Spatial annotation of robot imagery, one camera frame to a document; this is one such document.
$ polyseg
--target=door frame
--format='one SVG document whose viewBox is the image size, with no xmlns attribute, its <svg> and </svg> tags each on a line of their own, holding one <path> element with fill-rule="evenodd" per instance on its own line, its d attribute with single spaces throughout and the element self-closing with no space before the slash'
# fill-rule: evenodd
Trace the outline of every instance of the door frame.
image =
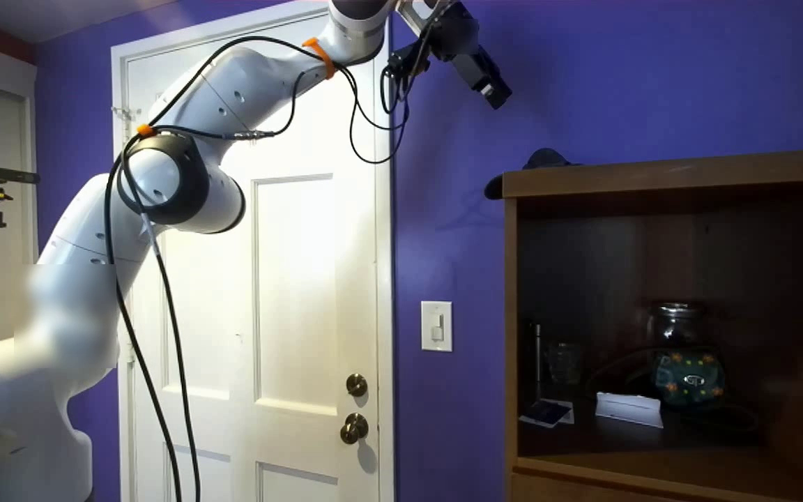
<svg viewBox="0 0 803 502">
<path fill-rule="evenodd" d="M 124 151 L 124 141 L 129 132 L 136 126 L 143 112 L 124 108 L 124 74 L 125 67 L 136 58 L 145 58 L 152 52 L 163 52 L 177 45 L 189 45 L 192 40 L 231 40 L 241 31 L 249 31 L 252 26 L 274 26 L 287 17 L 305 17 L 305 13 L 324 13 L 327 5 L 313 3 L 280 3 L 271 9 L 257 9 L 249 13 L 211 19 L 178 31 L 168 31 L 160 35 L 125 41 L 113 48 L 113 112 L 115 112 L 115 154 Z M 383 144 L 377 144 L 380 154 L 390 151 L 390 134 L 384 134 Z M 394 383 L 394 211 L 390 211 L 390 162 L 377 169 L 377 187 L 373 187 L 373 233 L 377 233 L 377 365 L 380 365 L 380 385 L 377 385 L 377 416 L 380 424 L 373 431 L 380 434 L 380 498 L 394 502 L 397 498 L 397 383 Z M 129 411 L 129 365 L 133 362 L 131 352 L 121 352 L 118 362 L 118 388 L 121 388 L 121 480 L 129 480 L 129 434 L 125 434 L 125 411 Z"/>
</svg>

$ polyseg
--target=light switch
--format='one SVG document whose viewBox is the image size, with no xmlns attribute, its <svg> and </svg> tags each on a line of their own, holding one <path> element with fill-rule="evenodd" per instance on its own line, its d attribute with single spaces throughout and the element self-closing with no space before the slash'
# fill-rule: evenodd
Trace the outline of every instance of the light switch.
<svg viewBox="0 0 803 502">
<path fill-rule="evenodd" d="M 453 352 L 453 302 L 422 302 L 422 348 Z"/>
</svg>

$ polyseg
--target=wooden shelf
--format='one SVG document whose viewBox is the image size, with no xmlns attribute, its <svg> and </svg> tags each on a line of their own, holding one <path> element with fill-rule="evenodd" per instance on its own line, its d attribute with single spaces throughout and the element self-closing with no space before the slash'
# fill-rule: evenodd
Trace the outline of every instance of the wooden shelf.
<svg viewBox="0 0 803 502">
<path fill-rule="evenodd" d="M 511 498 L 803 498 L 803 154 L 536 168 L 503 192 Z M 656 298 L 711 307 L 704 342 L 726 362 L 729 405 L 755 417 L 750 434 L 674 417 L 627 430 L 591 411 L 553 431 L 520 424 L 536 399 L 528 317 L 588 346 L 596 377 L 653 342 Z"/>
</svg>

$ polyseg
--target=white robotic arm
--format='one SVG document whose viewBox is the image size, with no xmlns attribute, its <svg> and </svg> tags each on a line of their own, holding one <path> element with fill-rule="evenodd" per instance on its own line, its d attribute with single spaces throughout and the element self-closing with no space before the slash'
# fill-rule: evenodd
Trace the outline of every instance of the white robotic arm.
<svg viewBox="0 0 803 502">
<path fill-rule="evenodd" d="M 231 136 L 252 134 L 274 108 L 330 77 L 333 67 L 377 55 L 394 9 L 407 12 L 415 33 L 436 27 L 436 19 L 412 17 L 411 0 L 333 0 L 333 19 L 308 41 L 308 52 L 269 58 L 246 45 L 220 52 L 131 141 L 115 180 L 94 175 L 73 197 L 27 282 L 33 323 L 0 342 L 0 502 L 93 498 L 93 445 L 73 430 L 68 401 L 115 362 L 124 291 L 113 286 L 113 272 L 131 286 L 163 226 L 231 228 L 246 208 L 241 187 L 217 169 Z M 446 21 L 446 31 L 446 40 L 461 40 L 455 55 L 478 52 L 457 21 Z M 511 94 L 490 63 L 485 74 L 494 88 L 475 88 L 490 102 L 494 91 Z"/>
</svg>

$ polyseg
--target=door knob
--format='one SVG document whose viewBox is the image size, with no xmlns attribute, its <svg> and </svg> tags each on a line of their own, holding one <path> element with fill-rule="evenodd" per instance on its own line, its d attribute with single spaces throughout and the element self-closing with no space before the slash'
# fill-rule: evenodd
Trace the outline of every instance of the door knob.
<svg viewBox="0 0 803 502">
<path fill-rule="evenodd" d="M 359 373 L 348 373 L 345 390 L 348 390 L 348 397 L 366 397 L 369 394 L 369 378 L 359 377 Z"/>
<path fill-rule="evenodd" d="M 345 424 L 340 430 L 340 441 L 344 443 L 358 443 L 362 437 L 369 437 L 369 422 L 362 416 L 358 416 L 358 412 L 348 412 Z"/>
</svg>

